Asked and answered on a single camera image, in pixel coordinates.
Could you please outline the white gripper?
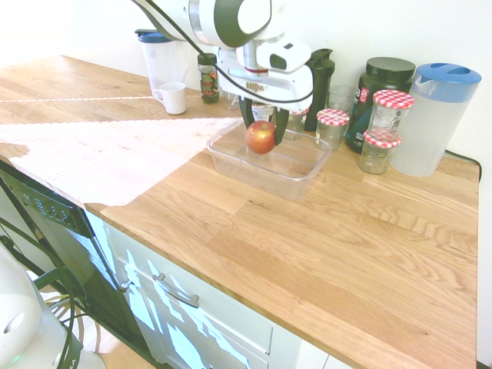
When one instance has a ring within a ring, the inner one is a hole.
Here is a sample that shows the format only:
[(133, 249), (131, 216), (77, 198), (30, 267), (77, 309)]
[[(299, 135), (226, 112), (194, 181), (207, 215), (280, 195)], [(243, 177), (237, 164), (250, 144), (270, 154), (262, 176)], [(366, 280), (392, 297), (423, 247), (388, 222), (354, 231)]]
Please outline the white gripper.
[(254, 122), (252, 100), (276, 107), (274, 142), (279, 145), (288, 125), (289, 111), (302, 112), (313, 101), (313, 75), (308, 66), (292, 73), (268, 69), (265, 73), (249, 72), (238, 63), (236, 52), (217, 51), (221, 88), (238, 95), (239, 108), (246, 128)]

